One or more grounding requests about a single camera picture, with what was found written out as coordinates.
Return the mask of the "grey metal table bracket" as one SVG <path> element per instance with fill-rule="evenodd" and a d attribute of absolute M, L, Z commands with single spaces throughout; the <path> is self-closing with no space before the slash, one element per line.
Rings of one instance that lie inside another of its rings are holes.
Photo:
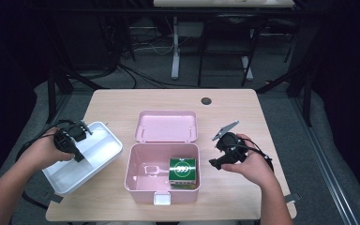
<path fill-rule="evenodd" d="M 61 201 L 63 201 L 63 197 L 59 196 L 55 193 L 50 193 L 50 192 L 46 192 L 43 196 L 44 200 L 49 200 L 51 202 L 55 202 L 55 203 L 60 203 Z"/>
<path fill-rule="evenodd" d="M 291 193 L 284 197 L 286 203 L 295 203 L 301 199 L 301 196 L 298 193 Z"/>

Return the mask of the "person's left hand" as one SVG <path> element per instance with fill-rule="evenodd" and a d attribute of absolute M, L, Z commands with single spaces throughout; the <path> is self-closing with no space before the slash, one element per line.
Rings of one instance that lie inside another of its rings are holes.
<path fill-rule="evenodd" d="M 23 173 L 35 173 L 52 166 L 58 161 L 69 161 L 74 155 L 58 150 L 53 136 L 47 135 L 31 144 L 15 163 L 15 167 Z"/>

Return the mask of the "white desk leg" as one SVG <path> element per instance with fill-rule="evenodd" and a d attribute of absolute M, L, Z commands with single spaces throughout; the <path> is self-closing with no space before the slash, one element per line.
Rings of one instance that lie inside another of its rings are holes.
<path fill-rule="evenodd" d="M 247 56 L 242 56 L 241 57 L 241 62 L 242 62 L 242 65 L 244 67 L 244 71 L 247 74 L 246 80 L 251 82 L 254 79 L 254 77 L 253 77 L 253 74 L 252 74 L 252 71 L 251 71 L 251 68 L 250 68 L 248 57 Z"/>
<path fill-rule="evenodd" d="M 177 18 L 173 18 L 173 30 L 172 30 L 172 40 L 173 40 L 173 57 L 172 57 L 172 79 L 177 80 L 179 78 L 179 68 L 180 68 L 180 51 L 179 51 L 179 37 L 178 37 L 178 21 Z"/>

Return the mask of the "white background desk top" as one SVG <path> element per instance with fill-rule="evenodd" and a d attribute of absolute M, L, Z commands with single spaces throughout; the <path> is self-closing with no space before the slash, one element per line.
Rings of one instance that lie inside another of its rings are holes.
<path fill-rule="evenodd" d="M 154 0 L 162 8 L 291 8 L 293 0 Z"/>

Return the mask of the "person's right hand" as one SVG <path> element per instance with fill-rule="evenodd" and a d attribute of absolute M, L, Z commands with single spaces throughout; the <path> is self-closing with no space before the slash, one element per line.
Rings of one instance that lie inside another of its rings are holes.
<path fill-rule="evenodd" d="M 248 181 L 260 188 L 272 188 L 278 185 L 278 180 L 265 159 L 254 151 L 247 153 L 247 158 L 244 162 L 223 164 L 221 169 L 226 172 L 240 173 Z"/>

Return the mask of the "black chair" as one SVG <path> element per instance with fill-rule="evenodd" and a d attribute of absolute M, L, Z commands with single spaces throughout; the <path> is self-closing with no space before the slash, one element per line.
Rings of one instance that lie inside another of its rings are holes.
<path fill-rule="evenodd" d="M 259 14 L 218 14 L 205 21 L 199 45 L 198 84 L 202 83 L 203 70 L 206 66 L 203 60 L 207 56 L 237 57 L 247 56 L 251 66 L 258 45 L 261 31 L 266 26 L 267 19 Z M 241 62 L 243 80 L 247 82 L 247 74 Z"/>

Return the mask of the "white divided tray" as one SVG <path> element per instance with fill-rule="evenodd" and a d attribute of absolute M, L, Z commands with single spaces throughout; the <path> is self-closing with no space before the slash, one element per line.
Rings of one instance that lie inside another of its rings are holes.
<path fill-rule="evenodd" d="M 54 192 L 67 195 L 79 188 L 95 174 L 104 169 L 122 152 L 123 144 L 101 122 L 88 125 L 93 132 L 76 146 L 84 155 L 81 162 L 75 159 L 59 161 L 43 170 Z"/>

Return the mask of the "black frame post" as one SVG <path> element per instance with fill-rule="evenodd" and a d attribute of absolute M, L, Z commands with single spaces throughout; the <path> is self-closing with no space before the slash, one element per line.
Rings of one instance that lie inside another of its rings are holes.
<path fill-rule="evenodd" d="M 48 106 L 49 106 L 47 123 L 50 124 L 53 121 L 54 117 L 56 116 L 56 111 L 57 111 L 55 76 L 52 69 L 48 74 L 47 86 L 48 86 Z"/>

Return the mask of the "pink storage box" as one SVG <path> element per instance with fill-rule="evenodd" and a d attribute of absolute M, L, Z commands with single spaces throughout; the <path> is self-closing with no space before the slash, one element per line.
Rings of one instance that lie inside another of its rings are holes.
<path fill-rule="evenodd" d="M 136 203 L 194 203 L 201 186 L 198 123 L 191 111 L 143 111 L 135 129 L 125 188 Z M 197 185 L 173 188 L 168 180 L 171 158 L 195 158 Z"/>

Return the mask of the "green snack packet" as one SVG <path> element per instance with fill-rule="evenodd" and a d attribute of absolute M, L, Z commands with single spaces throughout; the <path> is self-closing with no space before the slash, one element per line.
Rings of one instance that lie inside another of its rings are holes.
<path fill-rule="evenodd" d="M 195 158 L 171 158 L 168 180 L 173 188 L 194 189 L 197 185 Z"/>

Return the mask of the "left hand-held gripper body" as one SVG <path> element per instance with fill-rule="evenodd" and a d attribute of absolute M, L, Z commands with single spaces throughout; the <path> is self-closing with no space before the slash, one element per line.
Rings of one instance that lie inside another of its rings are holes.
<path fill-rule="evenodd" d="M 87 135 L 92 134 L 93 132 L 83 120 L 79 123 L 68 121 L 68 125 L 66 127 L 60 128 L 53 135 L 53 142 L 55 147 L 62 152 L 79 153 L 80 150 L 76 146 L 76 143 L 85 140 Z"/>

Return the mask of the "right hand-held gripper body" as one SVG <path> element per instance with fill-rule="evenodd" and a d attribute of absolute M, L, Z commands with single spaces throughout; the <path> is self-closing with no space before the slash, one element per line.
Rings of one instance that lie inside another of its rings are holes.
<path fill-rule="evenodd" d="M 238 124 L 238 121 L 234 121 L 229 125 L 222 127 L 212 138 L 213 141 L 217 142 L 216 149 L 223 152 L 223 156 L 228 157 L 232 163 L 238 161 L 243 162 L 247 158 L 246 152 L 248 151 L 248 147 L 245 142 L 231 132 L 231 129 Z"/>

